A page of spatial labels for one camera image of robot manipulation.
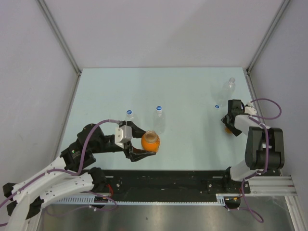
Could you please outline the orange bottle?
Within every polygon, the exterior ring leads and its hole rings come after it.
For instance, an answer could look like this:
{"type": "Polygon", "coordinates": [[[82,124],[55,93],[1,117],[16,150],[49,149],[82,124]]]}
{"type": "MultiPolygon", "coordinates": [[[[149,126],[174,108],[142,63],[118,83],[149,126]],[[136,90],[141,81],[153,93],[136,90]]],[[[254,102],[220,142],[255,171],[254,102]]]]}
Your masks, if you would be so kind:
{"type": "Polygon", "coordinates": [[[160,138],[155,131],[149,130],[143,134],[141,145],[144,150],[157,153],[160,146],[160,138]]]}

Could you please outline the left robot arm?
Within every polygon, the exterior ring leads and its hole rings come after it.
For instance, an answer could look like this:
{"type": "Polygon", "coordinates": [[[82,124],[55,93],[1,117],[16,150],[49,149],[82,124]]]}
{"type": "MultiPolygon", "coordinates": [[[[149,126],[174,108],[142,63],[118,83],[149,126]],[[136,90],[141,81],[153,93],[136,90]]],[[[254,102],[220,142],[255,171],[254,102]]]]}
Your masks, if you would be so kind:
{"type": "Polygon", "coordinates": [[[131,139],[140,139],[146,132],[132,121],[107,119],[97,124],[86,125],[77,134],[75,142],[64,149],[48,166],[34,176],[20,183],[3,185],[7,214],[11,216],[25,196],[30,203],[26,218],[29,219],[47,205],[49,200],[56,200],[54,186],[64,178],[73,177],[73,189],[78,192],[100,193],[107,188],[107,179],[103,170],[86,167],[95,163],[95,154],[123,152],[131,162],[140,161],[156,154],[156,151],[136,149],[131,139]]]}

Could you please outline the clear plastic bottle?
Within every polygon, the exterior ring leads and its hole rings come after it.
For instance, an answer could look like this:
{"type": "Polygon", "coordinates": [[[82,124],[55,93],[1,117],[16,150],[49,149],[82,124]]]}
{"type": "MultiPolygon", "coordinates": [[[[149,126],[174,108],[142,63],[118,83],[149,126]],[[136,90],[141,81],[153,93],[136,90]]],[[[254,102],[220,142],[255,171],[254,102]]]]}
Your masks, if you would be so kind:
{"type": "Polygon", "coordinates": [[[217,104],[219,107],[224,107],[228,104],[228,100],[231,99],[235,90],[235,78],[231,77],[226,81],[221,90],[218,92],[217,104]]]}

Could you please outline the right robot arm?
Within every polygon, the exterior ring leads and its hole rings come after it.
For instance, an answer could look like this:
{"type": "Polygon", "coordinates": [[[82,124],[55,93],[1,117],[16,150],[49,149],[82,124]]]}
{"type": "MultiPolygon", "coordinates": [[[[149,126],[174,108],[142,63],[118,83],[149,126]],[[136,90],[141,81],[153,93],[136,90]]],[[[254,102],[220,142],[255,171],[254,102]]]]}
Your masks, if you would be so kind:
{"type": "Polygon", "coordinates": [[[273,100],[279,113],[275,117],[258,115],[252,100],[244,104],[241,100],[228,100],[227,114],[221,119],[226,129],[234,136],[246,135],[244,160],[226,169],[222,188],[227,193],[245,192],[245,182],[267,173],[269,170],[280,170],[284,166],[283,131],[265,125],[261,120],[274,120],[280,117],[281,107],[273,100]]]}

